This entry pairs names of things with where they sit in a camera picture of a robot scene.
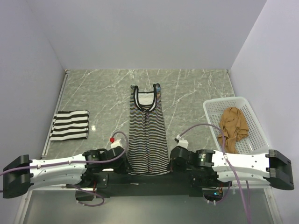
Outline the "black white striped tank top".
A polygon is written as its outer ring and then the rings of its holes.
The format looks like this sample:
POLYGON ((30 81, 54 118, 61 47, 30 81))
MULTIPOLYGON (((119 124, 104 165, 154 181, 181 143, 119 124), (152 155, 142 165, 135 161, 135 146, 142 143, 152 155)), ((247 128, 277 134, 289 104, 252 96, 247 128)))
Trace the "black white striped tank top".
POLYGON ((58 111, 52 121, 50 141, 86 140, 89 135, 89 111, 58 111))

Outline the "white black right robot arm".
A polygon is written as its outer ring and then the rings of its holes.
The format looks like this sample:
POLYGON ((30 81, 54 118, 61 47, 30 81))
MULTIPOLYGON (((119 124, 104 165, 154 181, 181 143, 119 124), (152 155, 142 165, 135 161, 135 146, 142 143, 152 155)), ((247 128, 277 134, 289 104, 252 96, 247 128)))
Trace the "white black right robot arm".
POLYGON ((228 186, 232 181, 254 181, 280 190, 294 190, 292 162, 277 150, 260 154, 224 154, 217 150, 171 151, 171 172, 186 173, 192 186, 228 186))

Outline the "purple striped tank top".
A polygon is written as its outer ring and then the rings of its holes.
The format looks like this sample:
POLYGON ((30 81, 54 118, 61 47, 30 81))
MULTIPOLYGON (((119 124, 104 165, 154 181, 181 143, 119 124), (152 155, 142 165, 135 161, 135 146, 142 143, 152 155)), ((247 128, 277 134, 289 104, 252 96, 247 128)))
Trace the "purple striped tank top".
POLYGON ((128 161, 130 175, 169 173, 169 151, 161 101, 160 84, 153 91, 130 87, 128 161))

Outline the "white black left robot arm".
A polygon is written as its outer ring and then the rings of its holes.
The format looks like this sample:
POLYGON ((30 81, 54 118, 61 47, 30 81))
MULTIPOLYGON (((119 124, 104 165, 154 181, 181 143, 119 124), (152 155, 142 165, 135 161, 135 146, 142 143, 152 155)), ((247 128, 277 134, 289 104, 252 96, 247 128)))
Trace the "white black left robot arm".
POLYGON ((126 174, 131 166, 122 147, 88 150, 68 158, 34 160, 21 155, 3 168, 2 196, 16 198, 30 190, 67 184, 87 188, 104 169, 126 174))

